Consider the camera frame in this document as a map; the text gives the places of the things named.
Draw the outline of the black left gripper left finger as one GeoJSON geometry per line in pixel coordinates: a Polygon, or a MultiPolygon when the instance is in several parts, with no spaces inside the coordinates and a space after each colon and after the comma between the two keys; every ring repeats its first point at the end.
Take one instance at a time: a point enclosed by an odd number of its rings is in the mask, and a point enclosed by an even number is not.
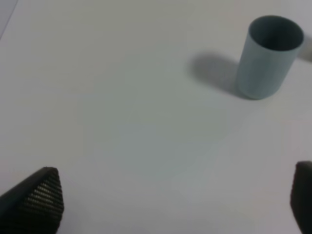
{"type": "Polygon", "coordinates": [[[59,171],[43,167],[0,196],[0,232],[55,234],[63,212],[59,171]]]}

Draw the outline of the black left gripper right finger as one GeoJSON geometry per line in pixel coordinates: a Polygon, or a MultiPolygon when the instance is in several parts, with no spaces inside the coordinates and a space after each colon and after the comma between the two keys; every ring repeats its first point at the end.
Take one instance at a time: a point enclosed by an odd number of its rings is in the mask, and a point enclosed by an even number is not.
{"type": "Polygon", "coordinates": [[[312,162],[300,161],[295,166],[290,205],[302,234],[312,233],[312,162]]]}

